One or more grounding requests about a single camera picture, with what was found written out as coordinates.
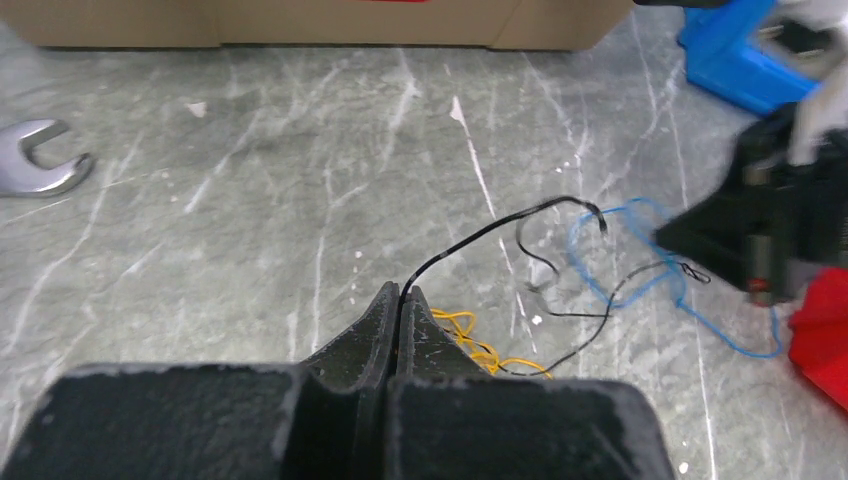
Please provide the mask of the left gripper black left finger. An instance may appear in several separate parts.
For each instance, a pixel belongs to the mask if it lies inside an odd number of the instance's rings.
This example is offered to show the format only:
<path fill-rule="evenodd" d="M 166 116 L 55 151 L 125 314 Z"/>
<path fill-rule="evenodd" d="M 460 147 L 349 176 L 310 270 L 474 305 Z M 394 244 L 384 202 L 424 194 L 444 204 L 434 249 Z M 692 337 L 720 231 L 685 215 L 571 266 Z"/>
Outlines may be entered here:
<path fill-rule="evenodd" d="M 306 360 L 93 363 L 41 397 L 5 479 L 378 479 L 399 288 Z"/>

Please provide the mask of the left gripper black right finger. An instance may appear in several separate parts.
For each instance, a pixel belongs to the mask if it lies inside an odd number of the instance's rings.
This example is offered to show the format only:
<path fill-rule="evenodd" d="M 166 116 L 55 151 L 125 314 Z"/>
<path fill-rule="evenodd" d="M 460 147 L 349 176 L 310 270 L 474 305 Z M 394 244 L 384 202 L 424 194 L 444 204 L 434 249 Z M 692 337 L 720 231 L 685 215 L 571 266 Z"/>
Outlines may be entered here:
<path fill-rule="evenodd" d="M 672 479 L 661 425 L 645 395 L 604 379 L 419 374 L 414 354 L 437 341 L 420 288 L 404 308 L 397 374 L 387 392 L 387 479 Z"/>

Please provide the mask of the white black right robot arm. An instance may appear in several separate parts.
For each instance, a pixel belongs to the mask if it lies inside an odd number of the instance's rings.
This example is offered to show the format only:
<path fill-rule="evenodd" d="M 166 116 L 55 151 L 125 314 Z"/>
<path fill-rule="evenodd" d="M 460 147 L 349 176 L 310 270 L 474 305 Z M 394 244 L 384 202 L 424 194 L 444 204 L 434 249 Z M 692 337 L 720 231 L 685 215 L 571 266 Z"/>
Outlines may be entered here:
<path fill-rule="evenodd" d="M 847 5 L 686 1 L 689 82 L 756 115 L 716 190 L 655 231 L 772 306 L 847 264 Z"/>

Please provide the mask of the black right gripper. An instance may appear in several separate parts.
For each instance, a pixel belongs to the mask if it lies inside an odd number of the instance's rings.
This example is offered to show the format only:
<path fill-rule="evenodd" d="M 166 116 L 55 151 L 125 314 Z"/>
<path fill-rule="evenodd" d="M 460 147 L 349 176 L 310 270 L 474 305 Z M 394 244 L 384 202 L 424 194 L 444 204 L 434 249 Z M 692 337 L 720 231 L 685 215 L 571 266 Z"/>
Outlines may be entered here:
<path fill-rule="evenodd" d="M 718 189 L 654 233 L 764 306 L 847 266 L 847 132 L 828 131 L 812 164 L 792 166 L 795 110 L 783 105 L 741 131 Z"/>

